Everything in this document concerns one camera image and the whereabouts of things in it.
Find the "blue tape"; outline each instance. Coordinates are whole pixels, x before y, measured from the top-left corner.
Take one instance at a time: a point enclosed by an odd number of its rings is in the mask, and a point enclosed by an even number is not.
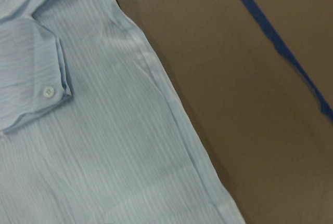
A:
[[[303,77],[308,87],[311,89],[314,96],[317,98],[319,102],[319,107],[321,112],[324,113],[332,122],[333,122],[333,110],[326,102],[325,98],[321,94],[321,92],[317,89],[315,84],[309,78],[307,73],[304,71],[303,67],[299,64],[295,56],[291,53],[289,48],[283,42],[281,37],[275,31],[271,23],[268,21],[264,13],[260,10],[258,5],[254,0],[241,0],[247,10],[252,14],[256,22],[261,27],[262,31],[265,33],[266,37],[273,43],[277,52],[283,56],[290,64],[292,64],[299,74]]]

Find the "sleeve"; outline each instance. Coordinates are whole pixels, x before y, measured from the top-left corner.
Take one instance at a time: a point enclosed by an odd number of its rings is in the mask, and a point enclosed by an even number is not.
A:
[[[46,0],[0,0],[0,131],[71,97],[59,38],[32,14]]]

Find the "light blue shirt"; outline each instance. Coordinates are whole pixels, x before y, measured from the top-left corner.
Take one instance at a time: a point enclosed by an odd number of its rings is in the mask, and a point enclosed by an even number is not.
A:
[[[243,224],[116,0],[0,0],[1,224]]]

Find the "garment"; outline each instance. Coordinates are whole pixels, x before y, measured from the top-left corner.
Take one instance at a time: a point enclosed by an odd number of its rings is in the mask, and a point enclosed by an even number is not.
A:
[[[0,223],[244,223],[116,0],[0,0],[0,37]]]

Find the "brown surface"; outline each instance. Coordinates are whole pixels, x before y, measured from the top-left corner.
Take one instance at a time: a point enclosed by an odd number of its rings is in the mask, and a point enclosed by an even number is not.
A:
[[[333,0],[256,0],[333,105]],[[118,0],[246,222],[333,223],[333,125],[239,0]]]

